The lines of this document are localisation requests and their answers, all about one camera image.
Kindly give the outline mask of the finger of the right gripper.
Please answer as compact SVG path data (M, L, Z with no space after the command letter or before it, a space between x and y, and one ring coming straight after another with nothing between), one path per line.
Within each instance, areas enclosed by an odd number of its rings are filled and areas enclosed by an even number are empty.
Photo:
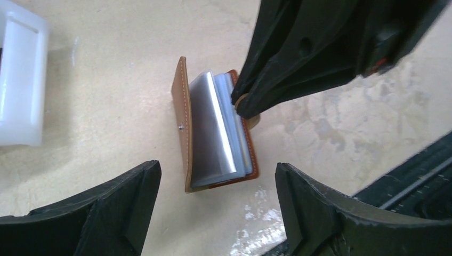
M371 1L262 1L232 93L246 119L358 74Z

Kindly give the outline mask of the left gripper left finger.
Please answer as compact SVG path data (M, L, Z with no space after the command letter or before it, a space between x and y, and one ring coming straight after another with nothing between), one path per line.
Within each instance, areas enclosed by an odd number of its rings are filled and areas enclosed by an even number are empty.
M105 183L1 217L1 255L141 255L162 171L144 162Z

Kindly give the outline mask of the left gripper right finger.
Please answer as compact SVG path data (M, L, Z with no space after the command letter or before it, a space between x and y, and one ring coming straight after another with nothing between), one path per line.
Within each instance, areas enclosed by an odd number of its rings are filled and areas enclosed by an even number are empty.
M278 163L277 194L290 255L451 255L451 221L356 200Z

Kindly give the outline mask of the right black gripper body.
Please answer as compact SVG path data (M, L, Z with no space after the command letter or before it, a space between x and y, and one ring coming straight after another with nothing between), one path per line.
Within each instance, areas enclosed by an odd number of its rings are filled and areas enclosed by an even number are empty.
M392 69L420 42L448 1L374 1L365 20L356 74Z

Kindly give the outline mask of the tan leather card holder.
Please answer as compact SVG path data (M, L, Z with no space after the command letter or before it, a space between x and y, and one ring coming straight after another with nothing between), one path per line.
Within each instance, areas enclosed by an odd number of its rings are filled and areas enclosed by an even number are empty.
M177 63L171 94L179 130L184 190L194 193L259 177L250 130L260 121L240 117L231 102L238 73L211 71L188 79L187 59Z

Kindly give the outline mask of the small white plastic bin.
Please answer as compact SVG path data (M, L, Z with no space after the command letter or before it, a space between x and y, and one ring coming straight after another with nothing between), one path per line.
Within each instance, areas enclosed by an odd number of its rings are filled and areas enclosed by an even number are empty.
M12 1L1 1L1 146L40 146L49 26Z

